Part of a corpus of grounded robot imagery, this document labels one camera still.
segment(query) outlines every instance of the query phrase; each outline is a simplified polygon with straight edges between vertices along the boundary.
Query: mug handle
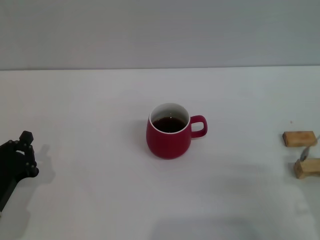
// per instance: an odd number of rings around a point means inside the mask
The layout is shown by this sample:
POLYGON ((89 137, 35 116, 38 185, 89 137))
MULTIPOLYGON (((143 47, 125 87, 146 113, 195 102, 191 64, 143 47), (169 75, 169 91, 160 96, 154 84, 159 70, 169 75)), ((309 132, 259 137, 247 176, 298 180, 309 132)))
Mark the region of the mug handle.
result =
POLYGON ((205 119, 205 117, 201 116, 201 115, 192 116, 190 118, 190 124, 195 124, 195 123, 203 123, 203 129, 201 129, 199 131, 192 131, 191 138, 200 138, 200 137, 203 137, 204 135, 206 135, 207 131, 208 131, 208 125, 207 125, 207 120, 205 119))

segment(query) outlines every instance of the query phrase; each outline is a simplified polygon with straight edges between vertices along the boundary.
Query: white tabletop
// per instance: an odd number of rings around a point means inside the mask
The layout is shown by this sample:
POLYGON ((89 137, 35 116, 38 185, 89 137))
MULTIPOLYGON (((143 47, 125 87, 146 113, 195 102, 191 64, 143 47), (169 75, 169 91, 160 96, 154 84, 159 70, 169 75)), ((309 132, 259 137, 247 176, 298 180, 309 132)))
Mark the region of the white tabletop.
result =
POLYGON ((0 142, 31 131, 40 170, 0 239, 319 239, 320 178, 294 177, 281 138, 320 134, 319 91, 319 66, 0 72, 0 142), (145 140, 165 102, 208 123, 174 160, 145 140))

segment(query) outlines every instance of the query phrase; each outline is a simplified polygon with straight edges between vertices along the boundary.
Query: red mug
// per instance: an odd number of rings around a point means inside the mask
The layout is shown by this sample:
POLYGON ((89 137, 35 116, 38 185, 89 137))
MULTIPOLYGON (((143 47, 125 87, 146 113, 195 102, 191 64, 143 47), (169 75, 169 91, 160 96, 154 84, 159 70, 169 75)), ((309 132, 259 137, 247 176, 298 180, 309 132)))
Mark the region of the red mug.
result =
POLYGON ((189 116, 188 111, 176 103, 164 103, 155 107, 148 119, 146 142, 154 155, 163 159, 175 159, 184 154, 192 138, 200 138, 207 134, 206 119, 201 116, 189 116), (162 118, 174 117, 185 123, 185 127, 177 132, 164 132, 154 126, 154 122, 162 118), (192 131, 191 124, 203 123, 203 129, 192 131))

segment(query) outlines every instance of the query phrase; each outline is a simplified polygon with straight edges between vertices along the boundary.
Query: coffee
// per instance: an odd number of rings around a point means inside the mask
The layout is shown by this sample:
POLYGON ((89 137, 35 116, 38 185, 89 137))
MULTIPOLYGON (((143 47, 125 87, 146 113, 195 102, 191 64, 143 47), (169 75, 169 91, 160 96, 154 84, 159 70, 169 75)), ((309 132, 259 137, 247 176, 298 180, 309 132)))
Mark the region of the coffee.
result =
POLYGON ((184 127, 187 125, 180 119, 170 116, 155 120, 152 124, 156 129, 165 133, 179 132, 180 130, 184 129, 184 127))

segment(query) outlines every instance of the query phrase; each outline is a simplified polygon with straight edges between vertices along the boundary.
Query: small wooden block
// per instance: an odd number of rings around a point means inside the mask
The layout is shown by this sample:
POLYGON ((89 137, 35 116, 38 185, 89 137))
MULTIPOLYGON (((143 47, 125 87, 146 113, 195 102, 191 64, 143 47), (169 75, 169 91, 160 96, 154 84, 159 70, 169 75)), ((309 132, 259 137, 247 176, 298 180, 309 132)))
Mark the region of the small wooden block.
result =
POLYGON ((285 131, 282 135, 286 147, 309 147, 318 141, 313 131, 285 131))
POLYGON ((307 158, 304 161, 298 159, 293 166, 297 179, 304 179, 308 176, 320 177, 320 158, 307 158))

